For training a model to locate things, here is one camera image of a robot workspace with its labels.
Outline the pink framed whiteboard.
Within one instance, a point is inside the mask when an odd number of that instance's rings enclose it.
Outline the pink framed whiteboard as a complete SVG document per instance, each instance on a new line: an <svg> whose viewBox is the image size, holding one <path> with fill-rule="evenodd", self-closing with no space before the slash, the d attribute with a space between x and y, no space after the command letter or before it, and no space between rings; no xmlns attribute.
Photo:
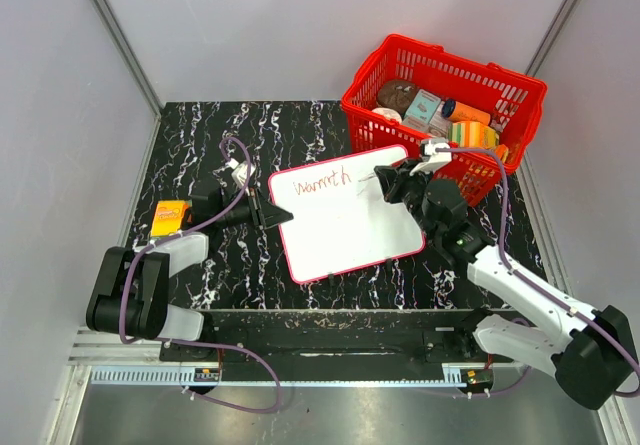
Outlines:
<svg viewBox="0 0 640 445"><path fill-rule="evenodd" d="M279 226L292 280L305 284L416 254L425 238L402 204L384 201L377 165L408 157L401 145L273 173L272 202L294 218Z"/></svg>

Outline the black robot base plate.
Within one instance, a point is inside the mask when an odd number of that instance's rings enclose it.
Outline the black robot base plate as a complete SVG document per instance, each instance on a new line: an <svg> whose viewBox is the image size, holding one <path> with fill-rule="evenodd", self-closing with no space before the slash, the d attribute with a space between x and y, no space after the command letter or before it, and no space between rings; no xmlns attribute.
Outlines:
<svg viewBox="0 0 640 445"><path fill-rule="evenodd" d="M485 365L472 310L216 310L208 343L241 346L284 382L437 380L444 364Z"/></svg>

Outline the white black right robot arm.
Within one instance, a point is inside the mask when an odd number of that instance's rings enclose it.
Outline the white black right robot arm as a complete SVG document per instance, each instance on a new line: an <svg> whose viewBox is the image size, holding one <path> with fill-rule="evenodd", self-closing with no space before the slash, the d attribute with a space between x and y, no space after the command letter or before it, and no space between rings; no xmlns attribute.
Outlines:
<svg viewBox="0 0 640 445"><path fill-rule="evenodd" d="M515 325L489 311L475 311L454 340L468 361L500 355L553 377L564 393L589 410L620 395L639 371L627 316L566 295L521 266L467 217L468 203L451 179L427 173L426 164L404 159L377 166L384 200L403 204L430 246L471 283L510 305L528 325Z"/></svg>

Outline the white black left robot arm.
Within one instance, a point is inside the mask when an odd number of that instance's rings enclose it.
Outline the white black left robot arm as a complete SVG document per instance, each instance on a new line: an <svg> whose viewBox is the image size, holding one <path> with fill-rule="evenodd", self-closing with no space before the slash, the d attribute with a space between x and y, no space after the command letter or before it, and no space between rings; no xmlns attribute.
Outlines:
<svg viewBox="0 0 640 445"><path fill-rule="evenodd" d="M136 249L114 246L102 259L86 310L86 325L126 340L182 340L195 360L211 357L215 334L204 328L200 312L169 303L169 282L207 260L219 233L239 225L266 230L293 214L250 187L229 200L224 189L195 192L187 201L161 201L152 223L156 234Z"/></svg>

